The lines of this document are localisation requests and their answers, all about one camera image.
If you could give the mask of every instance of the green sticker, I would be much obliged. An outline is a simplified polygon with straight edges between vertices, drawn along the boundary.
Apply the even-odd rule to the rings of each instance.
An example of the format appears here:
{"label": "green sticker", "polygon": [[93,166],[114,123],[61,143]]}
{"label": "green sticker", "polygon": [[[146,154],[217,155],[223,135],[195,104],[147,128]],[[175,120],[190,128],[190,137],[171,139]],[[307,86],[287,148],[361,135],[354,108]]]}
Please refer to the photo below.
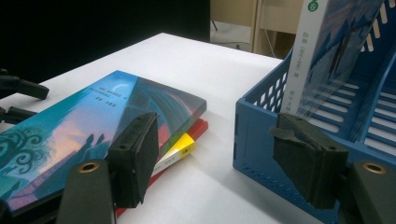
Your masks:
{"label": "green sticker", "polygon": [[308,10],[314,12],[318,9],[318,6],[317,0],[312,0],[312,2],[308,4]]}

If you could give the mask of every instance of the yellow book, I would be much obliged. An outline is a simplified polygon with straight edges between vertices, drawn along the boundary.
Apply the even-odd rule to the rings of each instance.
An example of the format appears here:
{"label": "yellow book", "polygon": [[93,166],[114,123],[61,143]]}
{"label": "yellow book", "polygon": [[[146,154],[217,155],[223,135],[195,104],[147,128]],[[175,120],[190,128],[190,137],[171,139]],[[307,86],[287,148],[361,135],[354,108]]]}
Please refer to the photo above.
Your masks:
{"label": "yellow book", "polygon": [[180,139],[166,152],[166,154],[154,166],[151,176],[155,176],[162,170],[168,168],[175,162],[183,159],[195,150],[195,142],[187,133],[184,133]]}

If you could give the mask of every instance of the book spine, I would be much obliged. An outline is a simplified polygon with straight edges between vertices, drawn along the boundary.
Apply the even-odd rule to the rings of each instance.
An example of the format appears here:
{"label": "book spine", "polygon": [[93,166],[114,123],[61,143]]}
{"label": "book spine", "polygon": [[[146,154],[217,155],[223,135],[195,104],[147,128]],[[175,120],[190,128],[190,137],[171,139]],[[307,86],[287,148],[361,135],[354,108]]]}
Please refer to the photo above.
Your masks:
{"label": "book spine", "polygon": [[189,127],[192,126],[206,111],[206,102],[202,104],[196,111],[184,122],[180,128],[173,133],[173,135],[160,147],[160,152],[165,155],[170,147],[172,147],[178,139],[185,133],[189,131]]}
{"label": "book spine", "polygon": [[280,112],[298,114],[329,0],[304,0]]}
{"label": "book spine", "polygon": [[194,150],[194,140],[187,133],[184,133],[174,146],[155,164],[151,176],[155,176],[170,165],[183,159]]}

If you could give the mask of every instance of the book cover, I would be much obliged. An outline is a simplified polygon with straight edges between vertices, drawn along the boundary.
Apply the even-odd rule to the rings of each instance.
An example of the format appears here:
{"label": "book cover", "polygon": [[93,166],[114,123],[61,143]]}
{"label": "book cover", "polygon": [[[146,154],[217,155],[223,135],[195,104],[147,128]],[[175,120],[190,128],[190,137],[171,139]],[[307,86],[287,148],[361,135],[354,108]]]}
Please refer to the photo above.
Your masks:
{"label": "book cover", "polygon": [[349,78],[384,0],[304,0],[281,112],[309,118]]}
{"label": "book cover", "polygon": [[71,167],[104,158],[146,112],[159,116],[159,160],[205,110],[200,97],[115,71],[0,134],[0,198],[16,211],[62,190]]}

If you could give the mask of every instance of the black clip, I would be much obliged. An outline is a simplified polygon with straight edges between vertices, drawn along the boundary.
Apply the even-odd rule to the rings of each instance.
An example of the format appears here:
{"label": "black clip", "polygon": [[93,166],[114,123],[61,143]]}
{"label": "black clip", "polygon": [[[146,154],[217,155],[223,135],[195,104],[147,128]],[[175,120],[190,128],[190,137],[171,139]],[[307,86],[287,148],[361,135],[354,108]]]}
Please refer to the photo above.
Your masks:
{"label": "black clip", "polygon": [[30,82],[19,77],[10,76],[6,69],[1,69],[0,90],[15,91],[24,95],[29,95],[40,100],[45,100],[49,89],[45,86]]}
{"label": "black clip", "polygon": [[274,159],[317,209],[340,202],[340,223],[393,223],[396,171],[377,161],[347,163],[348,151],[304,119],[278,114]]}
{"label": "black clip", "polygon": [[135,208],[143,203],[158,155],[156,113],[134,119],[111,144],[106,160],[117,207]]}
{"label": "black clip", "polygon": [[25,119],[29,119],[35,114],[36,112],[20,109],[14,106],[10,107],[8,112],[6,112],[6,110],[0,106],[0,122],[3,121],[9,124],[18,124]]}

